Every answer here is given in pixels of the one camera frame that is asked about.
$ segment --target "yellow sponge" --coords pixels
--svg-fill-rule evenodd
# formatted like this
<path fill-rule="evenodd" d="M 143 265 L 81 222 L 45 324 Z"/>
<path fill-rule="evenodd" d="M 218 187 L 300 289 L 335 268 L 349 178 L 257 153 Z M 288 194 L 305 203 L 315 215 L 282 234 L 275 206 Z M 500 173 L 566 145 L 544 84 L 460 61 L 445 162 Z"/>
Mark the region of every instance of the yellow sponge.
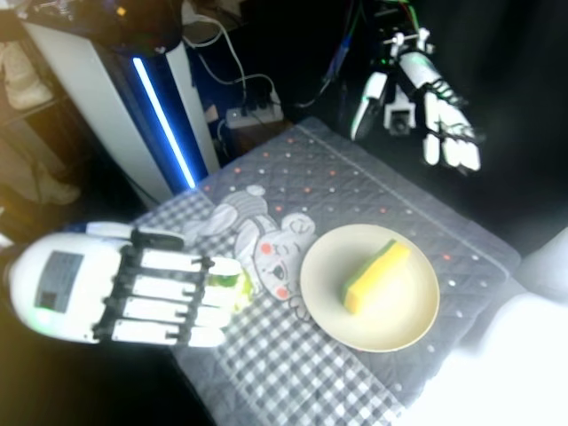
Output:
<path fill-rule="evenodd" d="M 342 287 L 341 300 L 350 313 L 363 312 L 381 294 L 393 273 L 399 271 L 410 256 L 410 248 L 390 240 L 371 260 Z"/>

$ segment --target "beige plate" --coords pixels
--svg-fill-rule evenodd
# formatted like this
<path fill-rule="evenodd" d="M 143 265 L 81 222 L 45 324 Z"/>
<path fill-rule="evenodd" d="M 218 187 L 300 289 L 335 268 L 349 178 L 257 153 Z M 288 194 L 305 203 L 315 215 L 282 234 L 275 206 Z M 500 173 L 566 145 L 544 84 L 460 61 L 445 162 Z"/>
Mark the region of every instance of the beige plate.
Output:
<path fill-rule="evenodd" d="M 389 285 L 370 313 L 352 315 L 340 288 L 390 239 L 411 249 L 399 281 Z M 381 226 L 348 225 L 326 233 L 308 251 L 300 276 L 302 296 L 313 319 L 341 343 L 361 351 L 397 351 L 430 329 L 440 292 L 426 256 L 399 233 Z"/>

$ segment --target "gingham pattern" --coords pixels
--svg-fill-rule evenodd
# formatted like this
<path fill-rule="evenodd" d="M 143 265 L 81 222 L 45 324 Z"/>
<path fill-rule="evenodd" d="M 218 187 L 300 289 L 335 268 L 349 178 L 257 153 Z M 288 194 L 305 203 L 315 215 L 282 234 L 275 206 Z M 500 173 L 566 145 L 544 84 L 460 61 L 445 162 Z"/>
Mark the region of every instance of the gingham pattern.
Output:
<path fill-rule="evenodd" d="M 288 303 L 267 293 L 235 315 L 227 343 L 175 350 L 179 365 L 219 424 L 389 424 L 439 369 L 491 301 L 518 255 L 476 224 L 408 183 L 351 142 L 310 119 L 208 177 L 138 222 L 183 232 L 226 195 L 261 185 L 277 224 L 305 212 L 317 234 L 349 223 L 389 227 L 432 262 L 441 290 L 438 319 L 403 351 L 350 350 Z M 192 252 L 234 256 L 235 230 L 199 238 Z"/>

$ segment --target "robotic hand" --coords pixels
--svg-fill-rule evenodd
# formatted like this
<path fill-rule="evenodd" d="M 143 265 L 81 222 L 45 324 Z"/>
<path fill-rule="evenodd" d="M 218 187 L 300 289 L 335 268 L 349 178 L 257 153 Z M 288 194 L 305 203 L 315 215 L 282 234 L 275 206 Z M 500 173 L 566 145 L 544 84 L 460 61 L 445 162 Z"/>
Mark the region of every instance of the robotic hand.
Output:
<path fill-rule="evenodd" d="M 426 137 L 423 140 L 424 160 L 439 163 L 440 151 L 451 167 L 479 170 L 478 138 L 461 111 L 463 99 L 441 78 L 428 58 L 426 40 L 430 32 L 420 28 L 417 35 L 396 33 L 390 40 L 389 66 L 385 72 L 374 72 L 365 86 L 359 109 L 351 125 L 351 139 L 365 137 L 375 118 L 381 113 L 387 83 L 395 79 L 394 101 L 384 106 L 383 125 L 391 135 L 407 135 L 416 127 L 415 102 L 422 101 Z M 417 39 L 411 48 L 406 41 Z"/>
<path fill-rule="evenodd" d="M 81 343 L 210 347 L 225 340 L 239 262 L 187 255 L 174 233 L 113 223 L 85 231 L 48 235 L 6 269 L 12 306 L 26 326 Z M 211 276 L 223 284 L 206 287 Z"/>

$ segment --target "pink cheek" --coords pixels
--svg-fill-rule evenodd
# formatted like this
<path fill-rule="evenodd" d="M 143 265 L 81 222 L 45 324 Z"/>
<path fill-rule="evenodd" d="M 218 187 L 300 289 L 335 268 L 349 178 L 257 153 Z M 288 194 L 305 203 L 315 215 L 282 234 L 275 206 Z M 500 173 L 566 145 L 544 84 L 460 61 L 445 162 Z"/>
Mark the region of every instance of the pink cheek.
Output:
<path fill-rule="evenodd" d="M 260 246 L 260 251 L 264 255 L 270 255 L 272 253 L 272 246 L 265 242 L 262 246 Z"/>
<path fill-rule="evenodd" d="M 288 291 L 283 287 L 279 287 L 276 289 L 276 296 L 282 300 L 288 299 Z"/>

